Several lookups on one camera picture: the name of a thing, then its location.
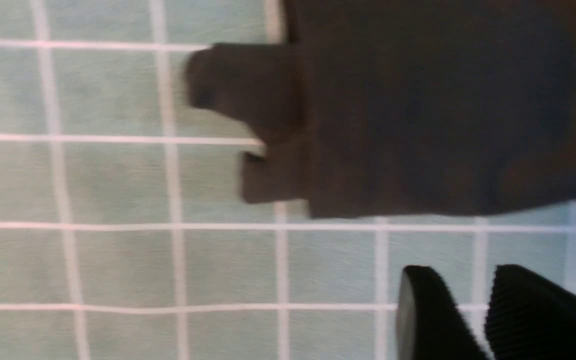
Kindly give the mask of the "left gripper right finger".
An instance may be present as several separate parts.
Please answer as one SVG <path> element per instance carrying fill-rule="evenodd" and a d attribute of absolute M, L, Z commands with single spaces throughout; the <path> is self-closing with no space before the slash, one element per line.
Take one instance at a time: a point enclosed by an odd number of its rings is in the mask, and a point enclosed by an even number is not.
<path fill-rule="evenodd" d="M 576 360 L 576 294 L 521 265 L 498 265 L 484 333 L 496 360 Z"/>

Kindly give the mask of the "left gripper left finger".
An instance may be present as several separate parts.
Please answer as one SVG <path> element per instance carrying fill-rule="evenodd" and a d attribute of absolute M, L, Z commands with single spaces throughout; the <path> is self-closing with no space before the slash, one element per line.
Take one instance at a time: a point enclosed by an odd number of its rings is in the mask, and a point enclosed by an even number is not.
<path fill-rule="evenodd" d="M 445 280 L 431 267 L 402 269 L 396 310 L 399 360 L 487 360 Z"/>

